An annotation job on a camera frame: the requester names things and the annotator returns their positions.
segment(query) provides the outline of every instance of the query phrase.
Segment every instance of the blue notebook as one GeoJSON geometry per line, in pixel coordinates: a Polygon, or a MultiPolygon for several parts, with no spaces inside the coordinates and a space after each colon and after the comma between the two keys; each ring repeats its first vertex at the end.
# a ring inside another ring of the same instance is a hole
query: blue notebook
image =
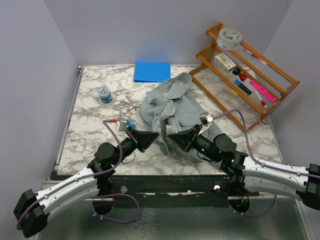
{"type": "Polygon", "coordinates": [[[133,81],[135,83],[162,83],[171,78],[169,63],[136,61],[133,81]]]}

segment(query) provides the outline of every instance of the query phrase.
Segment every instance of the pink highlighter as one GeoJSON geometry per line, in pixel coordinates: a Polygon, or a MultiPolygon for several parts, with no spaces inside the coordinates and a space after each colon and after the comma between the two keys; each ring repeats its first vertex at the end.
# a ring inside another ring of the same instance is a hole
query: pink highlighter
{"type": "Polygon", "coordinates": [[[260,86],[255,81],[251,80],[250,84],[254,86],[254,88],[257,89],[260,93],[262,93],[270,102],[274,103],[277,101],[275,97],[271,96],[267,90],[265,90],[262,86],[260,86]]]}

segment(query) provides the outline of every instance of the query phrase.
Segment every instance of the wire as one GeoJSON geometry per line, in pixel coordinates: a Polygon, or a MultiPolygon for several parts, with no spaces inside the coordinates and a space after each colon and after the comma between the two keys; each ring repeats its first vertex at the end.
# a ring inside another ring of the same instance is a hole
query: wire
{"type": "Polygon", "coordinates": [[[218,118],[221,118],[222,116],[224,115],[227,115],[227,114],[230,114],[232,112],[238,112],[240,117],[241,117],[241,120],[243,122],[243,127],[244,127],[244,136],[245,136],[245,141],[246,141],[246,145],[248,147],[248,151],[249,151],[249,155],[250,157],[252,158],[253,161],[255,161],[257,164],[259,165],[262,165],[266,168],[269,168],[269,169],[273,169],[273,170],[276,170],[276,171],[280,171],[280,172],[283,172],[283,173],[287,173],[287,174],[294,174],[294,175],[297,175],[297,176],[306,176],[306,177],[311,177],[311,178],[316,178],[316,179],[320,179],[320,176],[318,175],[315,175],[315,174],[310,174],[310,173],[304,173],[304,172],[297,172],[297,171],[291,171],[291,170],[286,170],[286,169],[282,169],[282,168],[279,168],[279,167],[276,167],[276,166],[271,166],[271,165],[267,165],[267,164],[264,164],[262,162],[260,162],[260,160],[256,159],[252,153],[252,150],[251,150],[251,147],[250,147],[250,144],[249,144],[249,138],[248,138],[248,130],[247,130],[247,126],[246,126],[246,122],[245,122],[245,118],[244,116],[242,115],[242,113],[237,110],[237,109],[233,109],[233,110],[229,110],[229,111],[226,111],[218,116],[215,116],[213,118],[213,120],[216,120],[218,118]]]}
{"type": "Polygon", "coordinates": [[[249,195],[248,195],[248,193],[246,192],[246,193],[242,196],[242,198],[241,198],[241,202],[242,202],[242,203],[244,202],[244,197],[245,197],[245,196],[248,196],[247,199],[249,199],[249,195]]]}
{"type": "Polygon", "coordinates": [[[112,197],[112,200],[113,200],[113,203],[112,203],[112,205],[114,205],[115,204],[115,201],[116,201],[116,198],[115,198],[115,196],[113,196],[112,197]]]}
{"type": "Polygon", "coordinates": [[[207,162],[209,162],[209,163],[212,163],[212,162],[213,162],[211,159],[207,159],[207,158],[204,158],[204,157],[200,157],[200,156],[199,156],[199,151],[196,151],[196,155],[197,155],[198,158],[200,158],[201,160],[205,160],[205,161],[207,161],[207,162]]]}
{"type": "Polygon", "coordinates": [[[99,176],[99,175],[104,175],[106,173],[109,173],[111,171],[113,171],[116,167],[119,166],[119,164],[121,163],[122,161],[122,157],[123,157],[123,150],[122,150],[122,147],[121,147],[121,143],[118,139],[118,137],[116,136],[116,134],[114,133],[114,131],[112,131],[112,129],[108,126],[108,123],[110,123],[111,121],[110,120],[103,120],[102,123],[106,126],[106,128],[110,131],[110,133],[112,134],[112,136],[114,137],[114,139],[116,140],[117,144],[118,144],[118,148],[119,148],[119,151],[120,151],[120,154],[119,154],[119,161],[116,163],[116,165],[114,165],[112,168],[110,169],[107,169],[105,171],[101,171],[101,172],[96,172],[96,173],[92,173],[92,174],[88,174],[88,175],[84,175],[84,176],[80,176],[80,177],[75,177],[74,180],[71,180],[63,185],[61,185],[60,187],[52,190],[51,192],[45,194],[43,197],[40,197],[38,200],[34,201],[29,207],[26,208],[26,210],[22,213],[22,215],[20,216],[17,224],[16,224],[16,229],[18,230],[21,230],[21,227],[20,227],[20,224],[23,220],[23,218],[25,217],[25,215],[38,203],[40,203],[42,200],[44,200],[45,198],[48,198],[49,196],[55,194],[56,192],[60,191],[61,189],[69,186],[70,184],[73,184],[73,183],[76,183],[78,182],[79,180],[82,180],[82,179],[85,179],[85,178],[90,178],[90,177],[95,177],[95,176],[99,176]]]}
{"type": "Polygon", "coordinates": [[[230,205],[230,203],[229,203],[229,207],[231,208],[231,209],[233,209],[233,213],[235,213],[235,214],[238,214],[238,215],[241,215],[241,216],[243,216],[243,217],[248,217],[248,218],[258,218],[258,217],[262,217],[262,216],[264,216],[264,215],[267,215],[268,213],[270,213],[275,207],[276,207],[276,205],[277,205],[277,194],[275,194],[274,195],[274,199],[273,199],[273,204],[272,204],[272,206],[267,210],[267,211],[265,211],[265,212],[263,212],[263,213],[260,213],[260,214],[256,214],[256,215],[251,215],[251,214],[244,214],[243,212],[238,212],[238,211],[236,211],[231,205],[230,205]]]}
{"type": "Polygon", "coordinates": [[[135,154],[135,152],[133,152],[133,154],[134,154],[134,157],[133,157],[133,159],[132,159],[131,161],[124,162],[124,159],[123,159],[123,160],[122,160],[122,164],[125,165],[125,164],[132,163],[132,162],[136,159],[136,154],[135,154]]]}
{"type": "Polygon", "coordinates": [[[109,197],[113,197],[113,196],[124,196],[124,197],[128,197],[128,198],[131,198],[134,202],[135,202],[135,205],[136,205],[136,208],[137,208],[137,213],[136,215],[133,217],[133,218],[130,218],[129,220],[118,220],[118,219],[114,219],[114,218],[111,218],[111,217],[107,217],[107,216],[104,216],[104,215],[99,215],[96,210],[95,210],[95,207],[94,205],[92,204],[92,211],[94,212],[93,216],[98,216],[102,219],[107,219],[107,220],[110,220],[110,221],[113,221],[113,222],[116,222],[116,223],[121,223],[121,224],[128,224],[128,223],[131,223],[133,222],[134,220],[136,220],[139,215],[140,215],[140,207],[139,207],[139,203],[137,201],[137,199],[135,199],[133,196],[129,195],[129,194],[125,194],[125,193],[113,193],[113,194],[108,194],[108,195],[103,195],[103,196],[95,196],[93,197],[94,199],[101,199],[101,198],[109,198],[109,197]]]}

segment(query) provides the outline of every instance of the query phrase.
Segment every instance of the pen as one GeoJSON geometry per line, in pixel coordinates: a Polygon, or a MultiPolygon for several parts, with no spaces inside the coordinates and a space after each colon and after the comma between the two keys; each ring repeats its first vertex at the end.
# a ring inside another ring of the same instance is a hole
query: pen
{"type": "Polygon", "coordinates": [[[258,98],[259,98],[259,100],[260,100],[260,102],[261,102],[261,105],[262,105],[264,108],[266,108],[266,107],[267,107],[267,104],[266,104],[265,101],[262,100],[262,98],[261,98],[260,94],[258,93],[257,89],[254,89],[253,91],[254,91],[255,94],[258,96],[258,98]]]}
{"type": "Polygon", "coordinates": [[[246,53],[250,54],[252,57],[254,57],[255,59],[258,59],[260,62],[262,62],[264,65],[268,65],[265,61],[263,61],[260,57],[254,55],[251,51],[249,51],[246,48],[242,48],[243,51],[245,51],[246,53]]]}

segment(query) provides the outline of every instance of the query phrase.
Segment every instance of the small box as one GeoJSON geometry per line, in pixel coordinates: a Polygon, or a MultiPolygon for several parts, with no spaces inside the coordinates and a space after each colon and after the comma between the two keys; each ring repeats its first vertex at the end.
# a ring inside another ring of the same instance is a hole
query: small box
{"type": "Polygon", "coordinates": [[[231,72],[237,66],[225,53],[214,56],[214,61],[225,73],[231,72]]]}

